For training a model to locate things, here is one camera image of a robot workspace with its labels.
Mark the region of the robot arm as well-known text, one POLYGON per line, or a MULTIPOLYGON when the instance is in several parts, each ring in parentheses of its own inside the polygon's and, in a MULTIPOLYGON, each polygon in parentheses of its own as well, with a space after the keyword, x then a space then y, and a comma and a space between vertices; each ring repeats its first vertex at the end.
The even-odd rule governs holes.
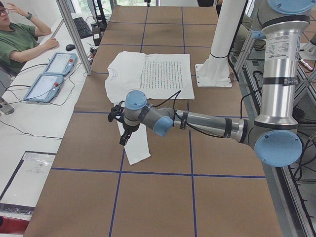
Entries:
POLYGON ((264 0, 259 4, 253 25, 266 36, 266 47, 261 108, 254 120, 233 122, 169 107, 157 109, 148 103, 143 92, 134 90, 119 103, 114 116, 124 129, 120 143, 126 145, 141 124, 159 136, 177 126, 249 145, 270 166, 294 163, 303 150, 296 134, 297 121, 292 116, 300 35, 309 25, 310 10, 315 4, 313 0, 264 0))

